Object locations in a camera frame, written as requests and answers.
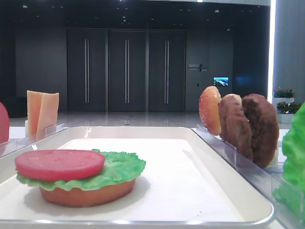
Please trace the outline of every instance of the door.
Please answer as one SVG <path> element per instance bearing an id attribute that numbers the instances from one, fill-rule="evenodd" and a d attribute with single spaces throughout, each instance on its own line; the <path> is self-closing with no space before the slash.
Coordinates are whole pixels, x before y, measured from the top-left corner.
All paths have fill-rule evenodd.
<path id="1" fill-rule="evenodd" d="M 185 33 L 151 31 L 149 37 L 149 111 L 183 112 Z"/>
<path id="2" fill-rule="evenodd" d="M 144 31 L 109 31 L 109 111 L 145 111 Z"/>
<path id="3" fill-rule="evenodd" d="M 68 30 L 68 109 L 105 111 L 105 31 Z"/>

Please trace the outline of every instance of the acrylic divider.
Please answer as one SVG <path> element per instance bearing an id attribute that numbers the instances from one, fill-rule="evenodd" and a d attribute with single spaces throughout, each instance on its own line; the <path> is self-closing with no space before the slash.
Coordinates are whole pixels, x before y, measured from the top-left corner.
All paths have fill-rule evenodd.
<path id="1" fill-rule="evenodd" d="M 46 127 L 44 130 L 38 132 L 35 135 L 31 135 L 22 139 L 13 139 L 8 142 L 2 143 L 0 144 L 0 158 L 10 153 L 13 153 L 16 150 L 32 145 L 37 141 L 49 137 L 52 134 L 55 134 L 63 129 L 65 129 L 64 124 L 52 125 Z"/>
<path id="2" fill-rule="evenodd" d="M 239 154 L 234 146 L 219 140 L 205 127 L 197 125 L 196 133 L 275 207 L 276 218 L 288 229 L 305 227 L 304 193 L 285 181 L 276 171 L 261 169 Z"/>

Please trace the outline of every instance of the floor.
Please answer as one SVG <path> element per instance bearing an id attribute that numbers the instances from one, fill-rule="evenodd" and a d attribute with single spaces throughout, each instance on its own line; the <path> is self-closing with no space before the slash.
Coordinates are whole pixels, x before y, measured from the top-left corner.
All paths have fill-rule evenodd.
<path id="1" fill-rule="evenodd" d="M 26 118 L 10 119 L 11 126 L 24 126 Z M 73 112 L 59 113 L 58 124 L 72 126 L 183 126 L 195 128 L 201 124 L 198 112 Z M 280 129 L 290 129 L 290 124 L 279 124 Z"/>

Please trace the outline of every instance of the potted plant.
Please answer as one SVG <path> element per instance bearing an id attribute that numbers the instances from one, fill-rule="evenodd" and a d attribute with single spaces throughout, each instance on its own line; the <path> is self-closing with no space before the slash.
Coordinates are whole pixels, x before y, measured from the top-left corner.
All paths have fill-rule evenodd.
<path id="1" fill-rule="evenodd" d="M 291 123 L 291 119 L 294 117 L 295 113 L 300 109 L 301 104 L 280 102 L 277 104 L 278 122 L 279 123 Z"/>
<path id="2" fill-rule="evenodd" d="M 274 91 L 272 104 L 276 108 L 278 103 L 285 102 L 287 104 L 293 103 L 295 101 L 295 92 L 293 89 L 288 88 L 282 90 L 280 87 Z"/>

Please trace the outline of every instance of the screen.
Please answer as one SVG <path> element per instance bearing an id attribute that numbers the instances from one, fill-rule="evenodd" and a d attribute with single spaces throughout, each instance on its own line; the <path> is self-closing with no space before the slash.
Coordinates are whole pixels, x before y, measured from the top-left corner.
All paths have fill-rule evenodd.
<path id="1" fill-rule="evenodd" d="M 229 86 L 229 77 L 214 77 L 213 86 Z"/>

